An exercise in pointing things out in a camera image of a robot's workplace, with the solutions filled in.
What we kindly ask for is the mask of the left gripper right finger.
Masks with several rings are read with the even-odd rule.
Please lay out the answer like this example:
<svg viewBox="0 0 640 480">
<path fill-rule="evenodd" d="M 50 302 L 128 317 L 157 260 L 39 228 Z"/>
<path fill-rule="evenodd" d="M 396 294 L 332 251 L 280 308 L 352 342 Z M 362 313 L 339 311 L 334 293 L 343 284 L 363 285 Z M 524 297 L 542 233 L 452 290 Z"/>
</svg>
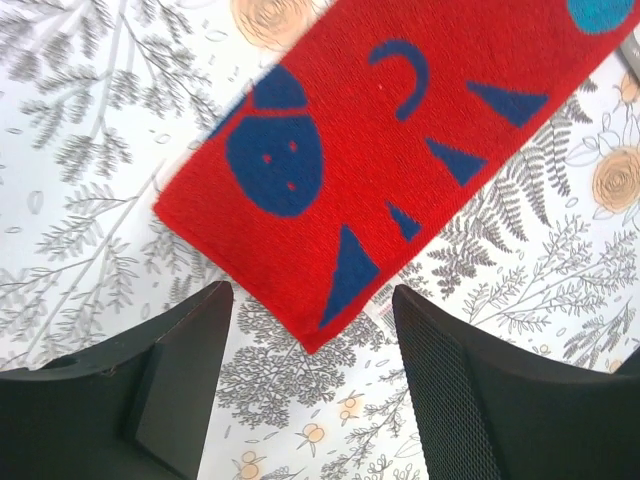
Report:
<svg viewBox="0 0 640 480">
<path fill-rule="evenodd" d="M 433 479 L 635 479 L 639 358 L 614 373 L 557 362 L 475 328 L 417 292 L 392 299 Z"/>
</svg>

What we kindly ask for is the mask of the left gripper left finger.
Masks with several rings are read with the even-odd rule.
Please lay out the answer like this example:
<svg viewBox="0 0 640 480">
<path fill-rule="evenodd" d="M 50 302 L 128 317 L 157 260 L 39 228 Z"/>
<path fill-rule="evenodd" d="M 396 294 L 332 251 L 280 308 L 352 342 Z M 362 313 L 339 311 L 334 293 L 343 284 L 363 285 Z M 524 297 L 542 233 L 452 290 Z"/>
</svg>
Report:
<svg viewBox="0 0 640 480">
<path fill-rule="evenodd" d="M 217 281 L 106 341 L 1 375 L 5 479 L 194 479 L 234 294 Z"/>
</svg>

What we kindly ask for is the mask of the red blue towel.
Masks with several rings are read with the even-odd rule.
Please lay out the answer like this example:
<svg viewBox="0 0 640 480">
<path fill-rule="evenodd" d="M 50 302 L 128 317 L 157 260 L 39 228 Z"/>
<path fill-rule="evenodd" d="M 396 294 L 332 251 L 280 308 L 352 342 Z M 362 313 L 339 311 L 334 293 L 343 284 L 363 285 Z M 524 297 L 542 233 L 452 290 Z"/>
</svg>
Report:
<svg viewBox="0 0 640 480">
<path fill-rule="evenodd" d="M 338 1 L 155 214 L 315 352 L 638 21 L 635 1 Z"/>
</svg>

